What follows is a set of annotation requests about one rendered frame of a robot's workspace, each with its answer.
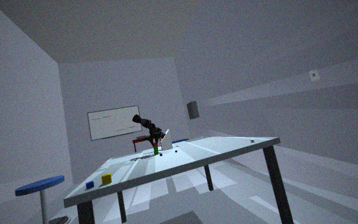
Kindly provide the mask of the small blue block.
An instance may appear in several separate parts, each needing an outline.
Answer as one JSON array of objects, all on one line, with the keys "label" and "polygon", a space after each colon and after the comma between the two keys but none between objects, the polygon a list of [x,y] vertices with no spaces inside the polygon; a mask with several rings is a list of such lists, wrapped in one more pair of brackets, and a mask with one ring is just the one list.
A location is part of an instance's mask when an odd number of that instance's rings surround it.
[{"label": "small blue block", "polygon": [[87,182],[85,184],[86,184],[87,189],[94,187],[94,181],[90,181],[90,182]]}]

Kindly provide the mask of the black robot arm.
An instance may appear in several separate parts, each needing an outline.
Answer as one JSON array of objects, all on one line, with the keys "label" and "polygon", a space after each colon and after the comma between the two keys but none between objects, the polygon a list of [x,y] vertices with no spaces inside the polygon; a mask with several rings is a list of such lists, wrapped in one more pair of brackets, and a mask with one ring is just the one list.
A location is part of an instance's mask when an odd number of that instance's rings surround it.
[{"label": "black robot arm", "polygon": [[149,128],[149,130],[153,130],[155,129],[156,132],[153,133],[152,132],[152,135],[156,138],[156,137],[159,137],[161,136],[161,134],[163,134],[163,136],[161,137],[162,139],[164,138],[164,136],[166,134],[164,134],[163,132],[161,132],[161,129],[160,128],[156,128],[155,125],[153,123],[151,123],[151,120],[149,119],[142,119],[139,117],[138,114],[136,114],[134,117],[133,117],[133,122],[136,122],[136,123],[140,123],[141,125],[143,125],[143,127],[145,128]]}]

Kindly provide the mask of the yellow block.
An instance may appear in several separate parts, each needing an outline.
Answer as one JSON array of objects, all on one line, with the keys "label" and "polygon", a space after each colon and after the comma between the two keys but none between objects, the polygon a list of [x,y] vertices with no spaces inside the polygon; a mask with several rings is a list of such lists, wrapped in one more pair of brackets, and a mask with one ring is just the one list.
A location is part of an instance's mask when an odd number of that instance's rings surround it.
[{"label": "yellow block", "polygon": [[102,175],[102,181],[103,181],[103,185],[111,183],[112,182],[111,173]]}]

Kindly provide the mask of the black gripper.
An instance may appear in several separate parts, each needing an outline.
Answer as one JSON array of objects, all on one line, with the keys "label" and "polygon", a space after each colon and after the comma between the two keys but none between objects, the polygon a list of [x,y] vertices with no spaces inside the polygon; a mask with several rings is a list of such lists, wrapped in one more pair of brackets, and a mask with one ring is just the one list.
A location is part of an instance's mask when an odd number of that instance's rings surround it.
[{"label": "black gripper", "polygon": [[[155,133],[155,132],[156,132],[156,130],[155,130],[155,129],[150,130],[150,131],[149,131],[150,136],[149,136],[149,137],[144,138],[144,141],[148,140],[148,141],[150,141],[150,143],[154,146],[154,142],[153,142],[153,139],[152,139],[152,138],[154,138],[154,136],[152,135],[152,132],[153,132],[153,133]],[[163,134],[161,134],[161,136],[159,136],[159,137],[162,137],[162,136],[163,136]],[[158,139],[159,139],[159,137],[156,137],[156,138],[155,138],[155,142],[157,142],[157,143],[158,143]]]}]

